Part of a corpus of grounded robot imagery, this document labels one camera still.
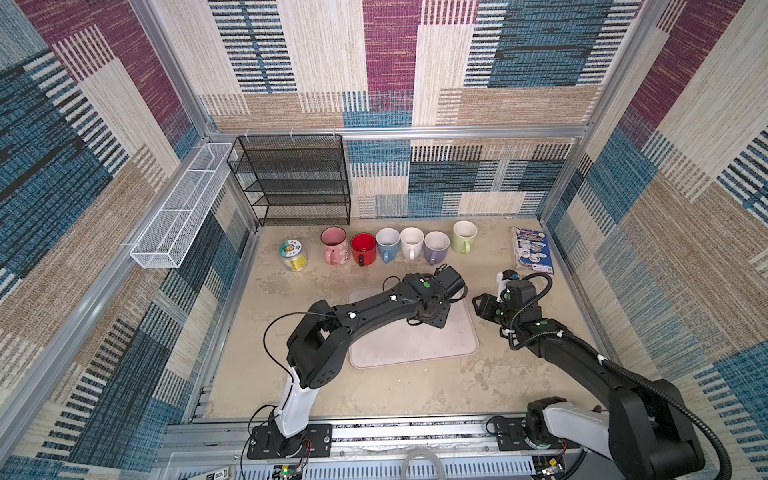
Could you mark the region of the purple mug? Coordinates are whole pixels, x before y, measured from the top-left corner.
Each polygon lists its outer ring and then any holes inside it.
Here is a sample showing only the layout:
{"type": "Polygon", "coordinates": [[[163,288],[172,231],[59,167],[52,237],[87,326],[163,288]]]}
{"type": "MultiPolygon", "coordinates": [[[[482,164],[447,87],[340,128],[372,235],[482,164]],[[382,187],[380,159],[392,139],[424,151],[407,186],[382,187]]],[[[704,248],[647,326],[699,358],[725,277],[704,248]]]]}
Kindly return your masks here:
{"type": "Polygon", "coordinates": [[[444,232],[431,231],[424,238],[424,258],[429,265],[442,264],[450,246],[451,240],[444,232]]]}

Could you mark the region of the white mug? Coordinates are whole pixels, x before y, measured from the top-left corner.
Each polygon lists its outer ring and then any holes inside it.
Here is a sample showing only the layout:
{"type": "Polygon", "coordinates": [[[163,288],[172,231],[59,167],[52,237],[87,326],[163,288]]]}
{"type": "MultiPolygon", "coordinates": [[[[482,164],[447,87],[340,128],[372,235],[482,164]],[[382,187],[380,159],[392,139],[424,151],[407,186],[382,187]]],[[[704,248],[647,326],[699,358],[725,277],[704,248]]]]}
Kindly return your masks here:
{"type": "Polygon", "coordinates": [[[422,253],[425,234],[417,227],[406,227],[400,232],[400,250],[406,260],[413,261],[422,253]]]}

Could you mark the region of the light green mug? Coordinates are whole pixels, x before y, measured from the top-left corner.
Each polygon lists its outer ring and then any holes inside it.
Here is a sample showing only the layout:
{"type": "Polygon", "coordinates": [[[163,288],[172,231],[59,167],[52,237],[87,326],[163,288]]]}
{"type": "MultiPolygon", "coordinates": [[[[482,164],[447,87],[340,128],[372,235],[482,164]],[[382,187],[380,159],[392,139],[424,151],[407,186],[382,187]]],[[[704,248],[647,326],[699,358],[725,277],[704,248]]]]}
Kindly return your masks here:
{"type": "Polygon", "coordinates": [[[457,254],[469,254],[477,234],[478,228],[473,222],[467,220],[455,222],[452,228],[452,250],[457,254]]]}

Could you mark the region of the blue mug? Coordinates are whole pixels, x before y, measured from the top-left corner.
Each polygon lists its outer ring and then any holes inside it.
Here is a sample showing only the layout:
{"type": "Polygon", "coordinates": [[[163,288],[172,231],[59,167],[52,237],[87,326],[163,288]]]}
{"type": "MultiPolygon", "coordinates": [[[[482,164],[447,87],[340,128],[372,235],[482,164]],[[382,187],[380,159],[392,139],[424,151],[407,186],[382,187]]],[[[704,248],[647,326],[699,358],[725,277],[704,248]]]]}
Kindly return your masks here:
{"type": "Polygon", "coordinates": [[[400,252],[400,232],[395,228],[385,227],[376,233],[375,239],[382,261],[385,264],[394,261],[400,252]]]}

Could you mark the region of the red mug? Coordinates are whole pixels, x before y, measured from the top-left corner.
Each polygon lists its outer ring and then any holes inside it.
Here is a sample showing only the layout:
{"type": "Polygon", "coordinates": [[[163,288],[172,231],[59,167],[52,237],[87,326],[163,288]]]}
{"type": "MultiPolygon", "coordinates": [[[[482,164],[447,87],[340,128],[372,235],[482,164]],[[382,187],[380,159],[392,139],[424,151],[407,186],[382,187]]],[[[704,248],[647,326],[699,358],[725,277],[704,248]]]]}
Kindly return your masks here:
{"type": "Polygon", "coordinates": [[[372,265],[377,258],[377,242],[370,233],[358,233],[350,241],[353,262],[360,267],[372,265]]]}

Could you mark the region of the pink ghost pattern mug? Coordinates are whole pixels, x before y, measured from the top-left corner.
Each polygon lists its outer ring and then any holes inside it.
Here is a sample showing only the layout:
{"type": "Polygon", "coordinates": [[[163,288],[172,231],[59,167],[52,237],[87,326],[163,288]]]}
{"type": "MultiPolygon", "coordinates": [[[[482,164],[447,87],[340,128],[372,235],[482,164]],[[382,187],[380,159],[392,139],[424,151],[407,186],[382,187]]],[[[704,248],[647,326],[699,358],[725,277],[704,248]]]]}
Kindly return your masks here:
{"type": "Polygon", "coordinates": [[[325,263],[332,266],[344,265],[349,260],[347,232],[338,226],[326,228],[321,234],[325,263]]]}

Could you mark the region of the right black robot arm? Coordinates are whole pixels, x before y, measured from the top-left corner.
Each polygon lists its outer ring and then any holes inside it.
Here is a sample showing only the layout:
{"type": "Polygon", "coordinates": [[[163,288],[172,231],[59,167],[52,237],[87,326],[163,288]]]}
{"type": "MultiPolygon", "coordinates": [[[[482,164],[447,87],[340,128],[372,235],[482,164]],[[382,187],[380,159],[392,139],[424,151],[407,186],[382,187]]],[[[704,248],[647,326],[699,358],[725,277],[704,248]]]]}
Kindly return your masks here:
{"type": "Polygon", "coordinates": [[[590,391],[605,413],[583,409],[558,396],[529,403],[523,425],[530,447],[566,441],[609,458],[627,479],[674,479],[702,470],[704,435],[729,477],[728,454],[713,431],[666,380],[651,381],[611,361],[562,323],[543,317],[532,278],[501,275],[496,295],[473,298],[476,315],[498,325],[513,351],[527,349],[557,366],[590,391]]]}

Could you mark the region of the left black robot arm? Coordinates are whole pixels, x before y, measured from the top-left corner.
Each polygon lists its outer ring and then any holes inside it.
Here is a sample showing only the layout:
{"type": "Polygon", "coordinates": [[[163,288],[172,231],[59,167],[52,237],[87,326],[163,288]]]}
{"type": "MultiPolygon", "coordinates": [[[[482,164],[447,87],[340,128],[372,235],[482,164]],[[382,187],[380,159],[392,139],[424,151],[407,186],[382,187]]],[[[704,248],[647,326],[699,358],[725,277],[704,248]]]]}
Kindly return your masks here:
{"type": "Polygon", "coordinates": [[[281,441],[302,441],[320,388],[341,371],[350,346],[393,322],[415,319],[443,328],[451,305],[466,297],[461,275],[443,264],[432,273],[409,273],[392,287],[348,304],[325,300],[302,312],[286,347],[289,376],[278,406],[270,415],[281,441]]]}

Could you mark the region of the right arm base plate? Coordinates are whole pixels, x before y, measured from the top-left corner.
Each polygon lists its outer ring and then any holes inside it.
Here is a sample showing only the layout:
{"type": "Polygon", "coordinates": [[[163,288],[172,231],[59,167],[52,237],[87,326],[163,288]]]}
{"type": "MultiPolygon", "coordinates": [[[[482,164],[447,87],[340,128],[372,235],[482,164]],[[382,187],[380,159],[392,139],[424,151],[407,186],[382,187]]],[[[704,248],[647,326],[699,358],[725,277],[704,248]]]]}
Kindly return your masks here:
{"type": "Polygon", "coordinates": [[[485,423],[486,432],[494,437],[500,451],[551,451],[568,453],[581,448],[575,441],[555,439],[530,440],[525,432],[524,416],[493,415],[485,423]]]}

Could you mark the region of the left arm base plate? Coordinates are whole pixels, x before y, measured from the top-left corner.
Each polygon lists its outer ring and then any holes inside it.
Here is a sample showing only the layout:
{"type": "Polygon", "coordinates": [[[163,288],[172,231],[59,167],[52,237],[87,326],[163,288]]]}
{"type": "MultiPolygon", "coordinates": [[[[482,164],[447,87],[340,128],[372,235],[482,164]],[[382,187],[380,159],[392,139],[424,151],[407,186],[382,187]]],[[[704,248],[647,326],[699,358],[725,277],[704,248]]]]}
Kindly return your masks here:
{"type": "Polygon", "coordinates": [[[310,423],[300,433],[285,437],[270,423],[252,430],[245,456],[248,460],[327,458],[332,434],[331,424],[310,423]]]}

